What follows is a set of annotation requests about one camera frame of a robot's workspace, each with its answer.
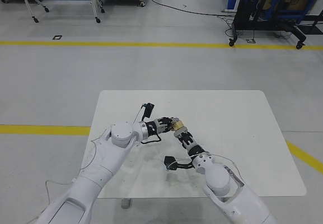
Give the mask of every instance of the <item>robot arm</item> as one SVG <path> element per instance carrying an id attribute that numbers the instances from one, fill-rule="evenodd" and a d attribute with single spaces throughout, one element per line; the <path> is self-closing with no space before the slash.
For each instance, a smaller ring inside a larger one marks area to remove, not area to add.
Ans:
<path id="1" fill-rule="evenodd" d="M 80 172 L 72 186 L 42 212 L 36 223 L 90 223 L 96 198 L 118 172 L 135 143 L 168 132 L 170 126 L 171 120 L 166 118 L 113 124 L 95 142 L 95 151 L 92 150 L 87 157 L 89 165 Z"/>
<path id="2" fill-rule="evenodd" d="M 187 149 L 192 162 L 178 164 L 171 156 L 166 156 L 164 164 L 167 169 L 195 168 L 196 172 L 205 175 L 203 191 L 206 196 L 235 224 L 277 224 L 264 202 L 226 165 L 215 164 L 214 157 L 193 139 L 181 121 L 172 125 L 174 136 Z M 235 194 L 224 201 L 230 191 L 230 180 L 237 184 Z"/>

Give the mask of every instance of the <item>cart wheel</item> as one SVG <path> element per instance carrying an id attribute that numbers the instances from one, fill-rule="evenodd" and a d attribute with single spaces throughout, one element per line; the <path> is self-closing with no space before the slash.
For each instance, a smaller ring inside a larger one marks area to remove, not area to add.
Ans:
<path id="1" fill-rule="evenodd" d="M 296 45 L 296 48 L 297 49 L 301 49 L 302 47 L 304 46 L 304 43 L 298 41 L 297 45 Z"/>

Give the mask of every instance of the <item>gray floor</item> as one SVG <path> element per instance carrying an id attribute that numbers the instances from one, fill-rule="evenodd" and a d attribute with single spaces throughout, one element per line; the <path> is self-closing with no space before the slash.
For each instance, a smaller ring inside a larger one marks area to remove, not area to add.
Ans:
<path id="1" fill-rule="evenodd" d="M 219 13 L 216 0 L 162 1 Z M 216 17 L 158 6 L 106 6 L 102 23 L 88 2 L 45 2 L 32 10 L 0 2 L 0 40 L 228 43 Z M 245 32 L 246 37 L 252 32 Z M 258 44 L 296 40 L 256 32 Z M 323 45 L 323 36 L 306 44 Z M 323 162 L 323 52 L 305 50 L 0 46 L 0 124 L 90 126 L 102 90 L 262 90 L 285 139 Z M 86 136 L 0 135 L 0 224 L 25 223 L 48 203 L 44 181 L 77 175 Z M 323 175 L 294 157 L 304 197 L 264 198 L 279 223 L 323 223 Z M 52 198 L 64 186 L 51 185 Z M 92 223 L 228 223 L 207 198 L 99 199 Z"/>

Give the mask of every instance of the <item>table top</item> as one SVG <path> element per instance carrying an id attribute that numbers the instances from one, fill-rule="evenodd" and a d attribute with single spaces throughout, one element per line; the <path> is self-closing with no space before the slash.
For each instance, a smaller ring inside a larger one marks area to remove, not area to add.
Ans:
<path id="1" fill-rule="evenodd" d="M 232 159 L 259 196 L 302 196 L 306 188 L 277 121 L 261 91 L 102 91 L 82 166 L 93 144 L 112 123 L 133 121 L 140 106 L 155 104 L 150 120 L 178 117 L 194 139 L 213 154 Z M 194 169 L 167 171 L 163 159 L 188 157 L 172 133 L 161 142 L 137 144 L 98 198 L 205 197 L 204 175 Z M 237 170 L 223 158 L 216 159 Z M 232 195 L 236 184 L 231 185 Z"/>

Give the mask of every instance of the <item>yellow floor line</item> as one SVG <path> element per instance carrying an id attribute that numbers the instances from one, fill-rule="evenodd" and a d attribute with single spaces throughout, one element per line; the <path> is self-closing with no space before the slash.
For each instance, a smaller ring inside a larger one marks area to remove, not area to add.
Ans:
<path id="1" fill-rule="evenodd" d="M 0 134 L 57 134 L 65 136 L 88 136 L 90 127 L 0 125 Z"/>
<path id="2" fill-rule="evenodd" d="M 40 126 L 40 125 L 0 125 L 0 134 L 48 134 L 65 136 L 87 136 L 90 127 L 80 126 Z M 300 160 L 323 174 L 323 163 L 286 141 L 290 152 Z"/>
<path id="3" fill-rule="evenodd" d="M 0 45 L 19 46 L 113 46 L 113 47 L 164 47 L 164 48 L 229 48 L 218 43 L 139 43 L 139 42 L 82 42 L 82 41 L 0 41 Z M 235 44 L 237 49 L 296 50 L 294 45 Z M 323 50 L 323 46 L 304 46 L 302 50 Z"/>
<path id="4" fill-rule="evenodd" d="M 313 167 L 315 170 L 323 174 L 323 163 L 317 160 L 316 158 L 309 155 L 307 152 L 301 150 L 297 146 L 293 145 L 292 143 L 286 141 L 290 152 L 297 156 L 300 160 L 308 164 L 309 166 Z"/>

